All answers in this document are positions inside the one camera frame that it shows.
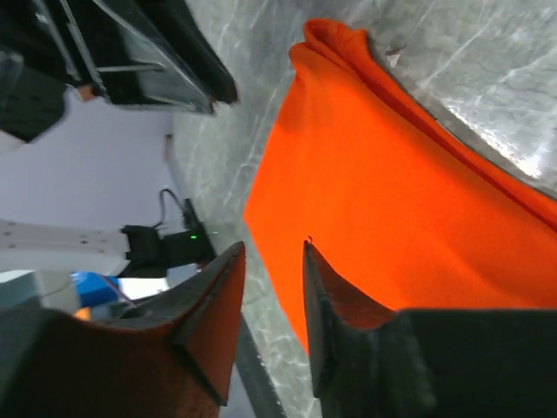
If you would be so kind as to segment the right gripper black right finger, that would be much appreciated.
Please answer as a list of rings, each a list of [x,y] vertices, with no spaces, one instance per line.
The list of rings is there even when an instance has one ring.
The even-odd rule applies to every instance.
[[[323,416],[555,416],[555,311],[393,311],[339,275],[311,243],[303,288]]]

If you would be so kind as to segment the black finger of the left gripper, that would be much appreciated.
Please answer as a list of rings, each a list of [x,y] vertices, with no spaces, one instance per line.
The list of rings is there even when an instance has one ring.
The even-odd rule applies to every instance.
[[[238,101],[234,79],[206,41],[185,1],[133,1],[130,58],[141,105],[213,105]]]

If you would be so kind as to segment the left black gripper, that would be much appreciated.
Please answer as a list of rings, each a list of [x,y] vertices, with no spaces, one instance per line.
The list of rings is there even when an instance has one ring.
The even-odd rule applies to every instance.
[[[2,1],[1,132],[24,144],[61,121],[64,94],[212,114],[213,99],[137,1]]]

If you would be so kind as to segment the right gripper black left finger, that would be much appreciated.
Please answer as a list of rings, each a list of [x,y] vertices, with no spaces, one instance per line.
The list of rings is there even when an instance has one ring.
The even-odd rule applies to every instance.
[[[3,309],[2,416],[217,416],[228,401],[244,283],[237,242],[112,320]]]

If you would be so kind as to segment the orange t-shirt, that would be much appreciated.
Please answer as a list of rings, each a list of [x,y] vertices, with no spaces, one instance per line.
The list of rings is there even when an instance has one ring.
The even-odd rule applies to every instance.
[[[299,342],[305,241],[391,309],[555,307],[555,202],[441,127],[364,30],[303,33],[244,212]]]

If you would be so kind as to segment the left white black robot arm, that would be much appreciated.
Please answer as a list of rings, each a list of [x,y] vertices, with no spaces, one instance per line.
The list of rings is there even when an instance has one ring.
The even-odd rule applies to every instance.
[[[2,151],[58,123],[70,88],[134,110],[211,115],[215,104],[238,101],[232,75],[184,1],[2,2]],[[3,220],[1,264],[139,278],[205,266],[215,258],[205,227],[190,200],[178,206],[184,229],[168,235],[154,225],[94,231]]]

